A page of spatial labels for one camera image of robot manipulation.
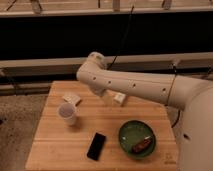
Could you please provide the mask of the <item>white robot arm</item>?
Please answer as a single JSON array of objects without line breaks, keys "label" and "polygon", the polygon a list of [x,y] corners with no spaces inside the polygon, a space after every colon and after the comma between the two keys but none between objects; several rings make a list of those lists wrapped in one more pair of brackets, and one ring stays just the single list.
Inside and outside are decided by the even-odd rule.
[{"label": "white robot arm", "polygon": [[213,81],[110,71],[98,52],[88,55],[77,71],[77,79],[98,96],[112,90],[181,110],[178,171],[213,171]]}]

